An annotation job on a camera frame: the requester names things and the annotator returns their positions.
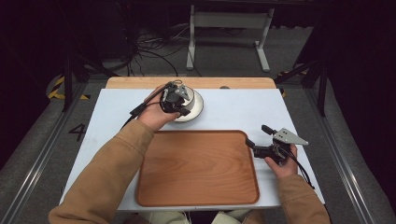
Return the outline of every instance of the dark background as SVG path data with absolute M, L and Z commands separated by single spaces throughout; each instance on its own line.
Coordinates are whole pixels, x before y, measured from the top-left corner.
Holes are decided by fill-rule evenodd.
M 324 10 L 279 8 L 272 25 L 315 26 L 297 63 L 327 62 L 349 130 L 396 210 L 392 143 L 396 134 L 392 13 L 396 8 L 385 1 L 355 0 L 341 5 L 341 9 Z M 139 27 L 148 26 L 166 38 L 170 26 L 189 22 L 189 12 L 189 6 L 115 5 L 93 0 L 1 1 L 0 141 L 4 144 L 0 167 L 50 102 L 48 84 L 62 72 L 68 54 L 82 55 L 97 64 L 131 56 Z

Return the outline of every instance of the wooden tray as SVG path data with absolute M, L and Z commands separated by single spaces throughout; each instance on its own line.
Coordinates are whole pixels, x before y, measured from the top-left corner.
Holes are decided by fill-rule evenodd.
M 141 206 L 252 204 L 259 188 L 241 131 L 155 133 L 140 169 Z

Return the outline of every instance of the floor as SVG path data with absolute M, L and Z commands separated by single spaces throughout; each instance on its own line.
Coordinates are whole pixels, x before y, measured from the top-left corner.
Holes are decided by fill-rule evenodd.
M 146 46 L 151 48 L 150 51 L 161 55 L 173 53 L 166 56 L 166 59 L 181 77 L 276 78 L 278 73 L 292 68 L 311 31 L 312 28 L 273 27 L 264 45 L 271 67 L 269 73 L 261 70 L 253 48 L 253 42 L 260 36 L 256 30 L 200 30 L 196 38 L 195 69 L 191 71 L 185 68 L 188 56 L 186 33 L 178 35 L 171 44 L 160 49 L 154 49 L 155 46 L 149 43 L 141 43 L 141 47 Z M 142 54 L 146 56 L 137 56 L 131 62 L 130 76 L 176 75 L 173 67 L 165 60 L 149 58 L 149 53 Z M 118 63 L 118 60 L 106 61 L 105 66 Z M 123 76 L 128 74 L 126 68 L 115 72 Z M 310 142 L 305 151 L 317 175 L 332 223 L 396 223 L 388 198 L 365 165 L 351 137 L 332 94 L 331 83 L 326 93 L 326 118 L 323 118 L 318 115 L 315 106 L 317 86 L 303 89 L 299 83 L 301 78 L 293 77 L 278 87 L 286 92 L 285 104 L 298 134 Z M 87 84 L 75 83 L 76 94 L 87 94 L 91 99 L 77 100 L 66 113 L 62 112 L 63 100 L 51 99 L 47 109 L 0 171 L 2 223 L 48 222 L 47 214 L 59 203 L 82 143 L 82 139 L 78 139 L 78 133 L 70 131 L 78 132 L 82 125 L 86 129 L 99 92 L 105 85 L 106 76 L 101 74 L 92 75 Z M 62 124 L 62 128 L 57 128 L 57 123 Z M 338 155 L 342 156 L 341 159 L 334 154 L 334 147 Z M 37 158 L 46 159 L 38 162 Z M 353 174 L 353 184 L 359 187 L 361 197 L 352 195 L 354 192 L 348 188 L 348 180 L 343 173 L 345 169 L 340 167 L 340 160 L 346 162 L 344 168 Z M 29 178 L 31 171 L 35 178 Z M 26 178 L 31 182 L 24 183 Z M 361 198 L 362 203 L 356 203 L 356 197 Z M 266 223 L 286 223 L 280 208 L 267 209 L 264 214 Z M 128 214 L 119 213 L 112 223 L 122 223 L 127 216 Z

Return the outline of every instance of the cable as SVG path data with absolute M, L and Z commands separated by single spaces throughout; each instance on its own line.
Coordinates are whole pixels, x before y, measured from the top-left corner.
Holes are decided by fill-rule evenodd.
M 171 81 L 166 83 L 163 87 L 161 87 L 159 90 L 157 90 L 156 92 L 154 92 L 153 94 L 151 94 L 142 104 L 140 104 L 139 106 L 137 106 L 135 109 L 133 109 L 131 111 L 131 117 L 128 118 L 128 120 L 122 125 L 122 128 L 125 127 L 125 125 L 127 125 L 129 122 L 131 122 L 131 120 L 135 119 L 137 116 L 139 116 L 145 109 L 146 107 L 148 107 L 148 102 L 150 102 L 152 99 L 154 99 L 154 97 L 156 97 L 158 94 L 160 94 L 162 91 L 164 91 L 165 89 L 169 88 L 170 86 L 172 86 L 174 83 L 179 83 L 181 82 L 181 80 L 175 80 L 175 81 Z
M 158 57 L 164 59 L 167 63 L 169 63 L 169 64 L 172 66 L 172 68 L 175 70 L 176 76 L 178 77 L 178 72 L 177 72 L 176 68 L 175 68 L 168 60 L 166 60 L 163 56 L 161 56 L 161 55 L 159 55 L 159 54 L 157 54 L 157 53 L 148 51 L 148 50 L 144 50 L 144 49 L 141 49 L 141 50 L 144 51 L 144 52 L 146 52 L 146 53 L 154 54 L 154 55 L 156 55 L 156 56 L 158 56 Z
M 285 150 L 282 147 L 280 147 L 280 149 L 283 152 L 285 152 L 286 154 L 288 154 L 289 157 L 297 163 L 297 165 L 300 168 L 300 171 L 301 171 L 301 173 L 303 175 L 303 178 L 304 178 L 305 182 L 308 183 L 308 185 L 311 186 L 312 189 L 315 189 L 315 187 L 311 183 L 311 179 L 309 178 L 308 173 L 306 172 L 305 168 L 297 161 L 297 158 L 294 156 L 294 154 L 291 151 L 287 151 L 287 150 Z

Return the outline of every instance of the wooden table edge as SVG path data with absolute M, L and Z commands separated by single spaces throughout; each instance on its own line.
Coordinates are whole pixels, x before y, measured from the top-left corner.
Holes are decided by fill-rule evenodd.
M 155 89 L 177 79 L 193 89 L 276 89 L 269 77 L 111 77 L 106 89 Z

